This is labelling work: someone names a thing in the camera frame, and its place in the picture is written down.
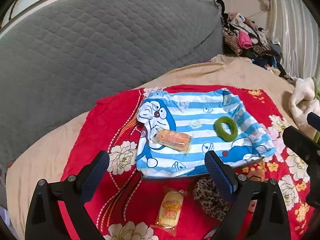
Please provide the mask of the leopard print scrunchie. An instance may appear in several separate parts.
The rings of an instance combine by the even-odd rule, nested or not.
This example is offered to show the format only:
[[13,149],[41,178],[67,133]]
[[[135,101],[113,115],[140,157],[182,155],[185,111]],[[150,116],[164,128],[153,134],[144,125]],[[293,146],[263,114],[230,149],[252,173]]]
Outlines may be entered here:
[[196,182],[193,197],[207,215],[218,221],[223,221],[229,211],[230,204],[223,200],[210,176],[201,177]]

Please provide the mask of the yellow rice cracker pack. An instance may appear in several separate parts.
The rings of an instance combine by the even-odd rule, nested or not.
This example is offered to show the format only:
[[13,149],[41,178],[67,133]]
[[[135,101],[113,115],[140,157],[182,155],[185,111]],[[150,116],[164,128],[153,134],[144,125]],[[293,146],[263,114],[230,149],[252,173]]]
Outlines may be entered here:
[[161,202],[156,221],[152,228],[161,229],[173,237],[177,234],[177,225],[180,219],[186,191],[166,188],[166,194]]

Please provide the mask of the orange biscuit pack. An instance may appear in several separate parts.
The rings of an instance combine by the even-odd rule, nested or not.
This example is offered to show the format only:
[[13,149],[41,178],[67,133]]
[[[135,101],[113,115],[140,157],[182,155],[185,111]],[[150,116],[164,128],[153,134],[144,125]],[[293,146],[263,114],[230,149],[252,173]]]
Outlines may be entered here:
[[192,137],[169,129],[160,129],[152,140],[162,146],[182,153],[188,153]]

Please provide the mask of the beige sheer scrunchie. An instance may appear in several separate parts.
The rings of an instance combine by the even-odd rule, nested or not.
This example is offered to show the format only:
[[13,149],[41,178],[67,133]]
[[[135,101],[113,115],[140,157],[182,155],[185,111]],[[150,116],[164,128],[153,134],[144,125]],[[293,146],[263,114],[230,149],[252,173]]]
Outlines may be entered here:
[[[250,170],[250,172],[248,173],[247,177],[251,181],[261,182],[261,181],[265,180],[265,171],[261,170],[261,169]],[[248,207],[248,211],[253,213],[255,211],[256,204],[257,204],[257,200],[250,201],[250,204],[249,204],[249,207]]]

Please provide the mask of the red blue egg toy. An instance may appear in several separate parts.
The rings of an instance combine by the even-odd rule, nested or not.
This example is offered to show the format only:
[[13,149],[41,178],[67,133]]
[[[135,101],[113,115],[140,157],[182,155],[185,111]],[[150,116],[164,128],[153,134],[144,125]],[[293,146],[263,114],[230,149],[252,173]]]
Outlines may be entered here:
[[208,232],[205,236],[204,236],[204,240],[210,240],[213,235],[216,233],[216,231],[218,230],[218,227],[213,228],[212,230],[210,230],[210,232]]

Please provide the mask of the white green fleece blanket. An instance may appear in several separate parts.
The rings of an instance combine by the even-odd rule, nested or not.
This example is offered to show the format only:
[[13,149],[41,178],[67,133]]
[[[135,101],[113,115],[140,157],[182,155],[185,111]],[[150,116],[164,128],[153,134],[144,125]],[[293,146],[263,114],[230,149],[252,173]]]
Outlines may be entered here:
[[319,116],[319,87],[315,77],[298,78],[289,98],[289,110],[297,127],[315,142],[319,142],[319,131],[308,124],[309,113]]

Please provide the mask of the red floral blanket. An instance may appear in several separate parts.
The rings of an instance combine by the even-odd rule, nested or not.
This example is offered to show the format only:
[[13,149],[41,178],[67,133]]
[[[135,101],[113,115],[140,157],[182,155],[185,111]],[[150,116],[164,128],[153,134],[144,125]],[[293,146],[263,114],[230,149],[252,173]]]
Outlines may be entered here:
[[[283,145],[286,120],[263,90],[231,87],[245,108],[267,130],[277,152],[269,160],[238,169],[255,178],[275,178],[285,198],[291,238],[300,239],[309,228],[313,208],[305,199],[310,190],[306,164]],[[62,178],[77,174],[101,150],[110,153],[111,168],[104,175],[92,200],[85,204],[93,223],[106,239],[172,239],[153,225],[168,189],[186,192],[176,239],[208,239],[220,225],[204,201],[213,192],[206,177],[148,182],[133,163],[142,126],[137,122],[138,104],[148,89],[130,90],[101,99],[89,112],[71,150]]]

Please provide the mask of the white satin curtain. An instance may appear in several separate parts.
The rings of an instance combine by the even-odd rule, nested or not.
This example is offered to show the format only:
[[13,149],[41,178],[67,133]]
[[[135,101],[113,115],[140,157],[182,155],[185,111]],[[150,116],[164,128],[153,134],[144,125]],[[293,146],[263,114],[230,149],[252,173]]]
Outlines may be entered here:
[[267,36],[281,47],[291,77],[319,80],[319,26],[302,0],[261,0],[268,8]]

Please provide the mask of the pile of clothes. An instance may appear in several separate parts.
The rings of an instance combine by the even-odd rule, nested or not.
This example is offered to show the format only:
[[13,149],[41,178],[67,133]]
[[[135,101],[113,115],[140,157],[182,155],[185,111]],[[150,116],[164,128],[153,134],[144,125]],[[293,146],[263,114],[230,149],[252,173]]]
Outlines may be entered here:
[[255,22],[238,12],[225,12],[223,0],[216,0],[221,6],[221,24],[224,50],[227,54],[246,57],[251,62],[288,83],[295,84],[295,80],[286,73],[281,65],[282,53],[280,45],[271,42]]

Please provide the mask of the blue striped cartoon cloth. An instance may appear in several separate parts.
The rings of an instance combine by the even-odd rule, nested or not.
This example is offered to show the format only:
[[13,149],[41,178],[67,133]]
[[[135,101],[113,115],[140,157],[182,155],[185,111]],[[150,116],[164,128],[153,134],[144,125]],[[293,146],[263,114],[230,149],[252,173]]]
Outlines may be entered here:
[[[241,99],[227,88],[211,92],[157,91],[143,100],[137,114],[143,124],[136,167],[167,169],[174,161],[199,166],[208,151],[223,163],[254,157],[271,157],[276,148],[271,136],[245,109]],[[152,140],[160,129],[192,137],[188,153],[178,152]]]

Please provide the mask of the grey quilted headboard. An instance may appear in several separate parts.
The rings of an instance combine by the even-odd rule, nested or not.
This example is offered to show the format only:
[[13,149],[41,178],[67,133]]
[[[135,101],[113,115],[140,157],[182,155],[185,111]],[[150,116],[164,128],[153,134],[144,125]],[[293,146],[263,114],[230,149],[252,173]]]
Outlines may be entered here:
[[1,168],[104,97],[222,53],[207,0],[59,0],[1,38]]

